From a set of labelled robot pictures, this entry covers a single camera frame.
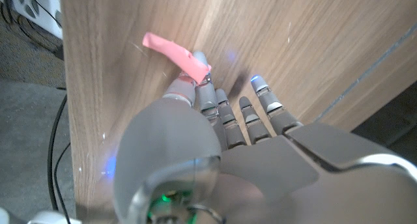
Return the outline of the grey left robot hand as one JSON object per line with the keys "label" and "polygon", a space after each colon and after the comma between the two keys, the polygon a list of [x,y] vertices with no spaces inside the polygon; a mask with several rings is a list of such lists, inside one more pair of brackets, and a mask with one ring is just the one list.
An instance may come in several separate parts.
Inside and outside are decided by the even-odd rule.
{"label": "grey left robot hand", "polygon": [[113,202],[121,223],[415,223],[416,166],[333,126],[302,124],[261,76],[272,125],[209,75],[181,72],[121,138]]}

